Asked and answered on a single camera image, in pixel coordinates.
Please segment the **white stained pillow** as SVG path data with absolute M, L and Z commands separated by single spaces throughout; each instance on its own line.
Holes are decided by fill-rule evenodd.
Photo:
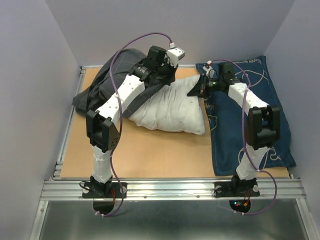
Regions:
M 192 75 L 162 87 L 128 119 L 148 130 L 204 135 L 205 123 L 199 99 L 187 96 L 199 78 L 198 74 Z

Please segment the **grey checked pillowcase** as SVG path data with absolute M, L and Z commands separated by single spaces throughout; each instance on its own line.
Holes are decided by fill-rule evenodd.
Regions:
M 112 66 L 112 76 L 117 88 L 124 82 L 125 77 L 133 66 L 145 57 L 146 55 L 142 51 L 135 48 L 126 48 L 118 55 Z M 94 111 L 102 106 L 115 93 L 110 78 L 111 61 L 112 60 L 109 59 L 102 66 L 92 84 L 87 89 L 73 98 L 72 105 L 80 115 L 86 115 L 88 111 L 87 102 L 89 102 L 89 109 Z M 126 110 L 123 112 L 123 117 L 126 119 L 130 118 L 133 113 L 164 86 L 165 85 L 156 84 L 151 87 L 146 87 L 146 89 L 126 107 Z

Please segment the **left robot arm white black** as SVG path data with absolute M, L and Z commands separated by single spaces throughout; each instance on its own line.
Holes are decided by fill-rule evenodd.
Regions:
M 149 99 L 161 87 L 170 85 L 184 56 L 185 51 L 174 43 L 168 50 L 151 46 L 147 56 L 129 68 L 121 85 L 114 87 L 114 94 L 87 112 L 86 131 L 93 148 L 94 169 L 90 180 L 80 184 L 84 198 L 108 198 L 114 193 L 112 181 L 117 175 L 112 156 L 122 133 L 116 124 L 123 124 L 123 113 L 129 107 L 141 106 L 138 97 Z

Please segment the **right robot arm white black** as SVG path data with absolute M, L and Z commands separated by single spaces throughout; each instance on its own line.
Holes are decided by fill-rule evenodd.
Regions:
M 213 195 L 241 197 L 252 192 L 258 193 L 257 173 L 260 172 L 265 154 L 280 139 L 281 111 L 261 100 L 251 91 L 250 81 L 237 78 L 235 62 L 224 61 L 214 71 L 209 60 L 195 86 L 188 92 L 189 97 L 208 97 L 212 92 L 223 92 L 241 107 L 241 128 L 244 154 L 230 181 L 216 183 Z

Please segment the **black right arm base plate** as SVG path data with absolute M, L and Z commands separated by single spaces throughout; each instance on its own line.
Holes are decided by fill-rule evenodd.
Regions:
M 245 196 L 259 197 L 260 191 L 256 180 L 245 180 L 236 186 L 231 181 L 214 182 L 213 196 L 216 198 L 244 198 Z

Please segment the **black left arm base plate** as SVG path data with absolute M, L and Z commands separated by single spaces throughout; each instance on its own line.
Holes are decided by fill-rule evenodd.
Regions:
M 82 198 L 84 199 L 120 199 L 127 197 L 126 182 L 122 186 L 118 182 L 107 182 L 103 186 L 93 185 L 89 181 L 81 181 L 79 186 L 82 188 Z

